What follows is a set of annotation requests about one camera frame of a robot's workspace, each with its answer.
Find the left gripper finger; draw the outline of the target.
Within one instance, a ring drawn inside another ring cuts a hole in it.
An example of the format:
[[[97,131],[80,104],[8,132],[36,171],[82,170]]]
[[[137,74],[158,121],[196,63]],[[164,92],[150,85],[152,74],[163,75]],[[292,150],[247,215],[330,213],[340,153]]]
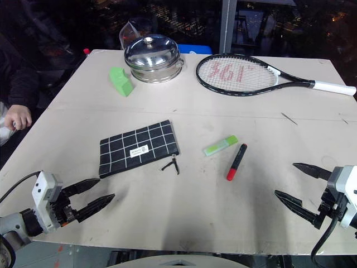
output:
[[[90,202],[86,207],[80,209],[75,213],[75,219],[80,223],[87,218],[91,217],[95,213],[105,208],[115,197],[115,194],[109,194],[97,198],[96,200]]]
[[[72,197],[73,195],[81,194],[90,188],[92,188],[95,184],[99,183],[99,178],[85,179],[78,183],[67,186],[62,189],[63,195],[66,197]]]

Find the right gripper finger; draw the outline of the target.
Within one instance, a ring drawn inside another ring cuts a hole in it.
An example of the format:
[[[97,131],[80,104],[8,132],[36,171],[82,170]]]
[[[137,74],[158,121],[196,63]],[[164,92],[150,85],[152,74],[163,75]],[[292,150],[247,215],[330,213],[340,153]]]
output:
[[[311,224],[318,224],[317,214],[314,214],[302,206],[302,200],[285,192],[275,190],[275,196],[293,213],[307,220]]]
[[[305,164],[305,163],[300,163],[296,162],[292,164],[294,167],[298,168],[301,170],[303,173],[312,176],[316,179],[323,179],[323,180],[328,180],[329,177],[331,176],[331,172],[328,170],[325,170],[321,167],[315,166],[315,165],[310,165],[310,164]]]

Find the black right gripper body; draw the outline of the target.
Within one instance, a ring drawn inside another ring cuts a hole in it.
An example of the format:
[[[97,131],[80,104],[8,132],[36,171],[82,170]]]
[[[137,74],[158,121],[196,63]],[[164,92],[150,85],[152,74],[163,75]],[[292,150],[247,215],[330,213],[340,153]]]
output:
[[[336,190],[326,188],[321,197],[321,204],[318,211],[319,214],[316,215],[316,218],[313,221],[313,226],[315,228],[321,228],[325,217],[331,219],[336,218],[337,221],[340,222],[346,211],[346,196]]]

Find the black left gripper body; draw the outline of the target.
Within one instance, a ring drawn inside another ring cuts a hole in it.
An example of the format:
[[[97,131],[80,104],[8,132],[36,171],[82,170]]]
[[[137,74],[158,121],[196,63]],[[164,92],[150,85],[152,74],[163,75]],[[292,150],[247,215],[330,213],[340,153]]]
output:
[[[55,218],[61,227],[76,220],[76,210],[73,210],[70,206],[70,197],[73,195],[75,195],[75,192],[72,190],[62,190],[57,200],[50,203]]]

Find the bystander bare hand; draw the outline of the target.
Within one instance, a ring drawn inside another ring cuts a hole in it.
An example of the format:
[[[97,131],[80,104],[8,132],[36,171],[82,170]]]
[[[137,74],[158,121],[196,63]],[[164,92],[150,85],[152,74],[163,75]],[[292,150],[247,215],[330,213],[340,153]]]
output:
[[[4,125],[9,130],[24,130],[32,125],[31,112],[26,106],[11,105],[4,119]]]

